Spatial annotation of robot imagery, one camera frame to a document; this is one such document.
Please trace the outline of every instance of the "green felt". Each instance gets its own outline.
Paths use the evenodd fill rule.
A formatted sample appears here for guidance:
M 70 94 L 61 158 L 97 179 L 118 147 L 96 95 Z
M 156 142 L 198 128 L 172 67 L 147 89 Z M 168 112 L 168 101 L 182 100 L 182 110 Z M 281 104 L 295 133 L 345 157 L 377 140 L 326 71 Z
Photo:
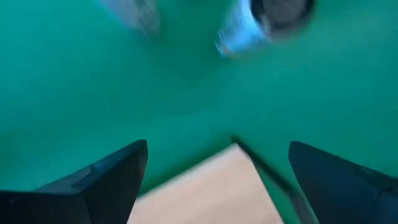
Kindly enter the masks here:
M 292 140 L 398 175 L 398 3 L 318 0 L 301 33 L 234 60 L 213 44 L 228 4 L 160 0 L 162 31 L 145 39 L 94 1 L 1 1 L 0 188 L 34 189 L 147 139 L 145 192 L 231 133 L 295 186 Z

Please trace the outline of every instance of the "wooden surface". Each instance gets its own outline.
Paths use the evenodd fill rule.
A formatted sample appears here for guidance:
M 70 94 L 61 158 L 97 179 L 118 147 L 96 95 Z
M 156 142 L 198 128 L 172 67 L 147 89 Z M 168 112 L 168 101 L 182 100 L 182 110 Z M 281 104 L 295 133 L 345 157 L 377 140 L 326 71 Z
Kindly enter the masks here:
M 128 224 L 282 223 L 253 164 L 238 146 L 139 198 Z

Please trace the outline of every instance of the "green surface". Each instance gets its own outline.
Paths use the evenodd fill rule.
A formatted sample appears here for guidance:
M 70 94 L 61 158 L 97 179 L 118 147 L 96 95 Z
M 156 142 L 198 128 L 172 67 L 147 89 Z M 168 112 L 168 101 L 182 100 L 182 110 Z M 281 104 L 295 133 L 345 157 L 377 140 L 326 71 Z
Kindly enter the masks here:
M 162 32 L 145 40 L 94 1 L 1 1 L 0 187 L 34 189 L 147 139 L 145 192 L 231 133 L 293 183 L 291 140 L 397 176 L 398 3 L 318 0 L 303 32 L 239 60 L 213 45 L 228 4 L 160 1 Z

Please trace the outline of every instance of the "wooden floor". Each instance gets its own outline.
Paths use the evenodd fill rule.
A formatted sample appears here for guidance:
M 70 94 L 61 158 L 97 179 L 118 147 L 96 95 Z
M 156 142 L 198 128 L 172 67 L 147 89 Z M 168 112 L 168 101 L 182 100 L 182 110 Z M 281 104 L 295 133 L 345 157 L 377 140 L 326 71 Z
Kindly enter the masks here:
M 236 145 L 139 198 L 128 224 L 282 223 Z

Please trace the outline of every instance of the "green backdrop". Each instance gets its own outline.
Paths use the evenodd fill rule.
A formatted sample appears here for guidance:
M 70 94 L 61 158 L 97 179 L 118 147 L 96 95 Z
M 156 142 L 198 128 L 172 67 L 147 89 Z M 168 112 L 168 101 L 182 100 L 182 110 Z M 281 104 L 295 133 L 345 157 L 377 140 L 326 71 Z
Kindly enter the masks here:
M 146 139 L 145 192 L 231 133 L 295 186 L 292 140 L 397 176 L 398 3 L 318 0 L 301 33 L 234 60 L 213 44 L 229 4 L 160 0 L 162 31 L 146 39 L 94 1 L 1 1 L 0 188 L 34 189 Z

